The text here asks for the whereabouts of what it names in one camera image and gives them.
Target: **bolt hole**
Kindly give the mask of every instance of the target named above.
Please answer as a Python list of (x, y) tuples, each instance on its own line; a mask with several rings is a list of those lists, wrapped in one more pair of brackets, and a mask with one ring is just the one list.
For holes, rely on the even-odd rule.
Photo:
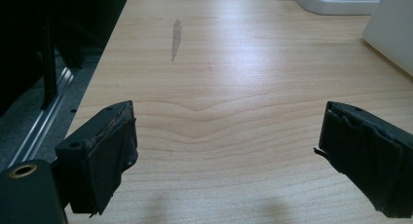
[(70, 148), (77, 148), (77, 147), (80, 146), (80, 143), (79, 142), (73, 142), (69, 146), (70, 146)]
[(12, 178), (21, 178), (29, 175), (37, 169), (37, 166), (34, 164), (24, 165), (19, 168), (16, 168), (10, 173)]

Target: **wooden table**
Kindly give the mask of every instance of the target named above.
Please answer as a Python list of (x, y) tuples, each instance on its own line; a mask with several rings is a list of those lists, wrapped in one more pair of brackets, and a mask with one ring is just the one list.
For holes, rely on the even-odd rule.
[(328, 100), (413, 132), (413, 79), (362, 40), (368, 20), (295, 0), (128, 0), (69, 133), (131, 99), (140, 156), (103, 215), (68, 208), (70, 222), (411, 223), (313, 152)]

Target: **white container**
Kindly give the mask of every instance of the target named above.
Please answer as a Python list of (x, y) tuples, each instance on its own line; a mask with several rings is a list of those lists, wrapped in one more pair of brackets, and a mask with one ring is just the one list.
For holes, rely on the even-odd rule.
[(371, 15), (380, 0), (295, 0), (305, 10), (320, 15)]
[(362, 35), (413, 76), (413, 0), (381, 0)]

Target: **black bracket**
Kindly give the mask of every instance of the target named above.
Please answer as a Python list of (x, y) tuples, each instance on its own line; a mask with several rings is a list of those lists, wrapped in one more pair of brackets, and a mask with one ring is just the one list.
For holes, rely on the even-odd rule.
[(56, 147), (56, 160), (30, 160), (0, 174), (1, 223), (67, 223), (64, 208), (102, 214), (137, 160), (132, 102), (98, 112)]
[(413, 135), (352, 105), (327, 102), (319, 149), (387, 217), (413, 210)]

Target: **wood grain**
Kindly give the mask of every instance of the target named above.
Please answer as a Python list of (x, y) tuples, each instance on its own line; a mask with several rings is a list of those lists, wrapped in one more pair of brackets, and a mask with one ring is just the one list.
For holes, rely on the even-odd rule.
[(131, 99), (140, 157), (103, 215), (68, 208), (70, 222), (410, 223), (313, 153), (328, 100), (413, 132), (413, 79), (362, 40), (368, 20), (295, 0), (128, 0), (68, 134)]

